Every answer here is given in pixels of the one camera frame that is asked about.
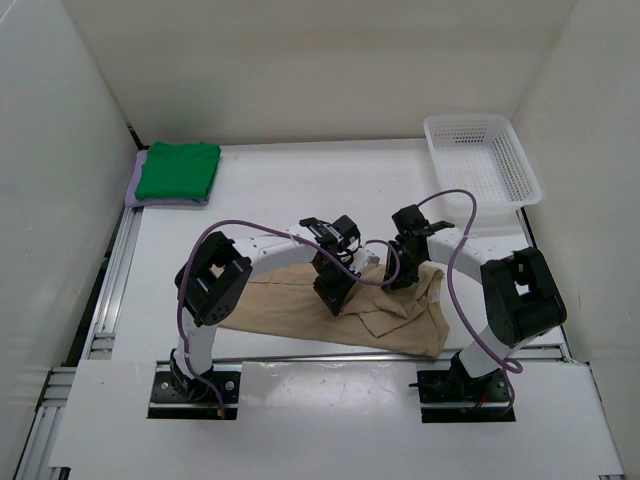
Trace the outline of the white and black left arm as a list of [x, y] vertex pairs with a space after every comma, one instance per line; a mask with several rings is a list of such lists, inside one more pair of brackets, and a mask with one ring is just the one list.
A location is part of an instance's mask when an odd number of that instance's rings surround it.
[[212, 349], [218, 325], [235, 309], [253, 277], [309, 263], [313, 288], [332, 315], [379, 257], [361, 243], [347, 216], [329, 223], [314, 217], [278, 231], [227, 220], [207, 228], [175, 277], [179, 344], [170, 354], [172, 387], [188, 402], [199, 402], [213, 383]]

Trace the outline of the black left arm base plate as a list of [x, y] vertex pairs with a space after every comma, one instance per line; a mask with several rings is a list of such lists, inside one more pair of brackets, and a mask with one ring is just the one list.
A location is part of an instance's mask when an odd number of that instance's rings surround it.
[[194, 389], [185, 393], [170, 366], [156, 366], [149, 396], [147, 417], [166, 420], [233, 421], [237, 418], [241, 386], [241, 367], [216, 366], [210, 382], [218, 389], [222, 406], [211, 388], [199, 380]]

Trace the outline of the beige t shirt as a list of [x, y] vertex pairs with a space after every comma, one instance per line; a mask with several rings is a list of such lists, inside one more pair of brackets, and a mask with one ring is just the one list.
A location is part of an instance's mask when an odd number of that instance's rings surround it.
[[334, 316], [313, 289], [309, 264], [295, 264], [253, 278], [226, 329], [370, 347], [437, 357], [444, 349], [449, 325], [440, 305], [444, 272], [422, 265], [418, 282], [387, 291], [357, 283]]

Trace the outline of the green t shirt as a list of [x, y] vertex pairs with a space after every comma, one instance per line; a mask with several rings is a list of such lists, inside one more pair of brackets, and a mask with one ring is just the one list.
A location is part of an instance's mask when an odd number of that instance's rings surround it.
[[210, 143], [154, 143], [141, 165], [134, 190], [137, 200], [207, 200], [221, 148]]

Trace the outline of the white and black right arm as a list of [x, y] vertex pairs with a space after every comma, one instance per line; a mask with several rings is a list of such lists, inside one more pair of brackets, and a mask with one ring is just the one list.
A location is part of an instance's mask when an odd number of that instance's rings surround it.
[[472, 239], [468, 230], [447, 221], [431, 223], [417, 205], [400, 209], [392, 221], [397, 235], [385, 273], [391, 289], [413, 285], [419, 267], [433, 261], [447, 267], [445, 279], [456, 313], [463, 309], [454, 291], [455, 273], [476, 281], [483, 291], [486, 327], [472, 331], [471, 344], [452, 358], [440, 378], [422, 383], [422, 388], [439, 401], [472, 401], [498, 381], [507, 391], [502, 398], [512, 399], [508, 376], [523, 370], [514, 353], [567, 318], [542, 252], [527, 247], [491, 259], [488, 248]]

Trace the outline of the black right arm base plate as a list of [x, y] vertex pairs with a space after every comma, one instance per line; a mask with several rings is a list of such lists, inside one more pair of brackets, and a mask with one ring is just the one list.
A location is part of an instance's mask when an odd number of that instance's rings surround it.
[[408, 384], [418, 392], [423, 423], [510, 423], [513, 395], [498, 369], [478, 378], [450, 370], [419, 370]]

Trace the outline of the purple t shirt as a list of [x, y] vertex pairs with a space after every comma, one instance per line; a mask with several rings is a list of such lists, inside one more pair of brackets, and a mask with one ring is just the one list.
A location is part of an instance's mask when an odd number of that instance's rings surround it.
[[134, 172], [126, 189], [124, 204], [126, 207], [151, 207], [151, 206], [193, 206], [200, 207], [209, 203], [209, 197], [204, 199], [188, 199], [188, 198], [149, 198], [138, 199], [135, 195], [136, 189], [142, 177], [142, 169], [147, 160], [147, 151], [140, 150], [136, 155]]

